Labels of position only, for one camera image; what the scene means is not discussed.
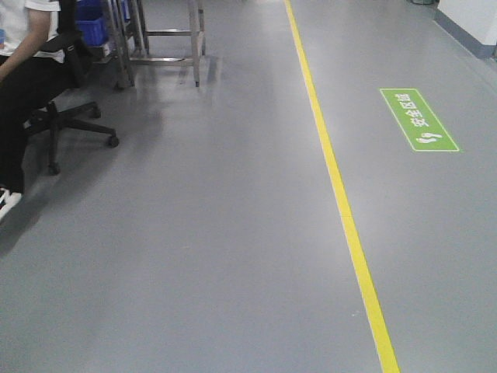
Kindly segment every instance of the black office chair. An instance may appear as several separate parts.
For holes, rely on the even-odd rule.
[[[48,168],[50,173],[57,175],[61,168],[57,163],[57,143],[59,130],[74,128],[78,130],[109,134],[107,144],[115,148],[119,144],[116,131],[112,128],[91,124],[75,117],[89,111],[90,117],[100,118],[100,108],[97,103],[91,102],[64,111],[58,111],[52,101],[66,89],[82,87],[85,76],[92,66],[92,53],[82,40],[82,32],[76,27],[76,0],[58,0],[61,5],[57,33],[58,36],[46,42],[41,48],[45,52],[63,50],[65,53],[64,74],[60,74],[48,87],[47,100],[40,103],[39,108],[30,119],[30,126],[26,129],[28,136],[50,130],[50,151]]]

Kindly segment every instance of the person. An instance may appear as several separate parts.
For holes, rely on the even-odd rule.
[[[58,0],[0,0],[0,222],[24,193],[24,124],[51,97],[64,52],[41,52],[57,35]]]

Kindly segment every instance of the safety zone sign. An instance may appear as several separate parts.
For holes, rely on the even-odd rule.
[[[413,150],[460,151],[417,89],[382,88],[380,91]]]

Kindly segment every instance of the yellow line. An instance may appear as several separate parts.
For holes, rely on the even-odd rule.
[[[367,266],[366,257],[359,239],[359,233],[357,232],[356,223],[350,209],[349,199],[345,191],[342,176],[340,175],[332,143],[326,129],[325,118],[323,117],[318,95],[312,80],[311,70],[304,52],[294,11],[290,0],[284,1],[287,7],[287,14],[288,19],[290,20],[292,34],[294,35],[295,47],[297,48],[297,54],[301,62],[305,85],[308,89],[309,100],[311,101],[312,111],[314,113],[316,126],[318,128],[319,139],[325,155],[325,161],[328,167],[330,179],[332,181],[333,190],[335,191],[335,198],[339,207],[347,243],[349,245],[350,256],[352,257],[353,266],[356,271],[357,281],[359,283],[367,318],[373,333],[381,368],[383,373],[399,373],[400,368],[398,367],[394,348],[391,344],[390,337],[388,336],[388,330],[381,311],[380,302],[378,301],[373,279],[371,278],[371,273]]]

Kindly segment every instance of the white wall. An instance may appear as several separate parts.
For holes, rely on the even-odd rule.
[[[438,9],[480,43],[497,44],[496,0],[440,0]]]

